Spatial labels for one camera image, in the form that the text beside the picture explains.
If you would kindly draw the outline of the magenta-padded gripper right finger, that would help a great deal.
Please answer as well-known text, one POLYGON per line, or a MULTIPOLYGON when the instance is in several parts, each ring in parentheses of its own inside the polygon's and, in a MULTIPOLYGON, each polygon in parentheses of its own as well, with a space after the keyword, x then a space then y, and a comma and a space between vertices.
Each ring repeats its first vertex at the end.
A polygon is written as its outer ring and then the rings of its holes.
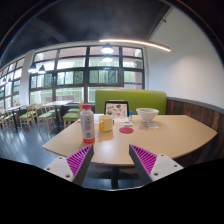
POLYGON ((130 144, 129 155, 132 158, 141 182, 146 185, 175 173, 182 166, 166 154, 154 154, 139 146, 130 144))

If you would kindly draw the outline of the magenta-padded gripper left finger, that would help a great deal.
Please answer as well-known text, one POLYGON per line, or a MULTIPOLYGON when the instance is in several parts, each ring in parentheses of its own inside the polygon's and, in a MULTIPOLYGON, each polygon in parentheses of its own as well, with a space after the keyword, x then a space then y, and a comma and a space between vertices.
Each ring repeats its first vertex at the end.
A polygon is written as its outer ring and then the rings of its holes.
POLYGON ((44 170, 81 186, 93 155, 93 145, 88 145, 68 157, 57 157, 44 170))

